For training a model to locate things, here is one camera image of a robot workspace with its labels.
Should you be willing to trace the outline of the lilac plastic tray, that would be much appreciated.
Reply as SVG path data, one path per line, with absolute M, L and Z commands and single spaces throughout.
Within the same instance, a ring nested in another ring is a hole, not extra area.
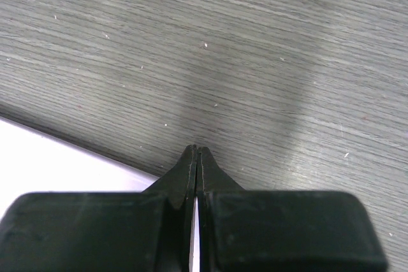
M 30 192 L 143 192 L 160 178 L 9 120 L 1 121 L 1 221 Z M 194 200 L 194 222 L 196 218 Z M 191 242 L 193 267 L 196 230 Z

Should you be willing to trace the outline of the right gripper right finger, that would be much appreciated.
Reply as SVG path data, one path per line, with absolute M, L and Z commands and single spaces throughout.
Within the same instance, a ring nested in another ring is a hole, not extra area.
M 386 271 L 367 210 L 335 190 L 245 190 L 198 153 L 202 271 Z

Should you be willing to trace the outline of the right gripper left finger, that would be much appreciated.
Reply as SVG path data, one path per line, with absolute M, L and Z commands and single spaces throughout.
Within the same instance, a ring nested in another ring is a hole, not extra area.
M 190 271 L 197 148 L 143 192 L 30 192 L 1 221 L 2 271 Z

